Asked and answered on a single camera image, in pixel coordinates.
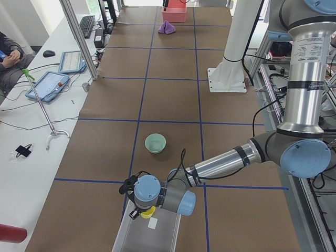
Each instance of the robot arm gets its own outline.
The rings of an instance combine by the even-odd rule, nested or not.
[[[289,174],[313,177],[331,159],[318,125],[330,35],[336,30],[336,2],[272,0],[269,29],[287,32],[293,40],[283,123],[242,146],[186,169],[172,170],[167,181],[153,175],[134,175],[120,187],[135,204],[134,219],[152,206],[191,215],[196,196],[188,191],[209,179],[239,171],[252,163],[273,161]]]

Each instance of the red container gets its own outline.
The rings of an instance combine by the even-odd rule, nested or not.
[[[184,23],[187,15],[187,5],[183,0],[169,0],[167,7],[162,7],[163,21]]]
[[[27,237],[27,230],[0,224],[0,242],[21,243]]]

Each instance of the warning label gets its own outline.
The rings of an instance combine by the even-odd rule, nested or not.
[[[290,64],[322,62],[324,38],[306,38],[293,43]]]

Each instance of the green clip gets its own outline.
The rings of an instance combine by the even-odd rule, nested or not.
[[[29,74],[29,70],[27,68],[22,69],[22,72],[25,74],[27,78],[31,78],[32,80],[35,80],[34,77]]]

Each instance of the purple cloth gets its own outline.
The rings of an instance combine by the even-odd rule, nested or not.
[[[176,29],[175,29],[175,26],[173,26],[171,23],[165,20],[157,32],[171,34],[171,33],[176,32]]]

